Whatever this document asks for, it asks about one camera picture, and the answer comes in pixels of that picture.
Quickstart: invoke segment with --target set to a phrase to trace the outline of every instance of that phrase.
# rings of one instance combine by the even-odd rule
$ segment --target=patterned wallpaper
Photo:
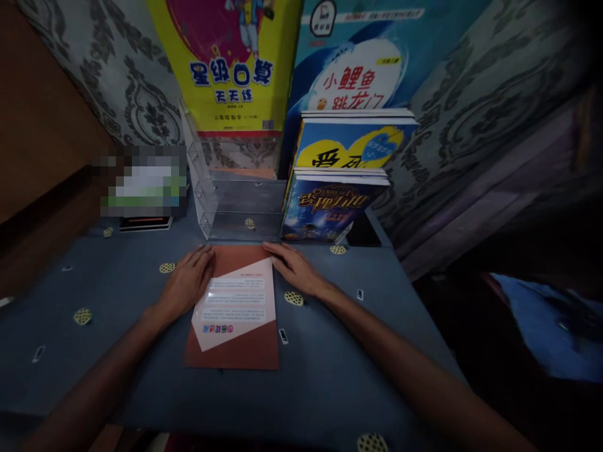
[[[421,126],[372,206],[399,251],[477,163],[573,94],[590,55],[566,3],[493,0],[413,96]]]
[[[144,0],[16,3],[115,142],[183,143],[180,90]],[[373,205],[396,248],[480,160],[572,93],[589,55],[565,3],[492,0],[412,98],[421,126],[388,164],[393,187]],[[275,150],[204,144],[207,161],[226,167],[257,168]]]

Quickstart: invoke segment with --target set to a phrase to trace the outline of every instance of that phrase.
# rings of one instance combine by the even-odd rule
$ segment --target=wooden cabinet
[[[4,1],[0,48],[0,296],[10,296],[98,217],[99,193],[84,168],[114,145],[25,17]]]

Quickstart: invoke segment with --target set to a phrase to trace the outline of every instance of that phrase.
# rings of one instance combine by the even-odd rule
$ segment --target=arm
[[[327,282],[289,245],[264,243],[274,268],[291,285],[321,300],[366,353],[438,431],[474,450],[535,450],[515,428],[443,368]]]
[[[214,252],[199,247],[178,261],[159,301],[58,403],[22,451],[88,450],[119,402],[153,342],[203,296],[213,273]]]

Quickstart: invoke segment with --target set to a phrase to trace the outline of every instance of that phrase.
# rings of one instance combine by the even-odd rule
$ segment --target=gray table
[[[202,240],[194,212],[168,232],[102,238],[105,220],[76,240],[30,293],[0,309],[0,411],[47,415],[76,381],[156,301],[176,262]],[[383,239],[382,230],[378,230]],[[300,245],[310,262],[353,298],[459,378],[432,319],[400,268],[391,245],[352,247],[337,256],[324,245]],[[63,266],[72,266],[62,272]],[[144,360],[112,421],[160,431],[265,438],[356,449],[377,431],[390,450],[421,441],[419,421],[360,346],[316,300],[285,301],[292,288],[275,274],[279,340],[277,372],[187,369],[183,354],[190,315],[179,319]],[[91,309],[91,325],[73,314]],[[36,349],[46,349],[32,363]]]

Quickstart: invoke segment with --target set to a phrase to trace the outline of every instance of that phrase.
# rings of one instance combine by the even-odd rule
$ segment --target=stack of books
[[[382,167],[417,126],[408,109],[302,112],[281,238],[338,241],[389,186]]]

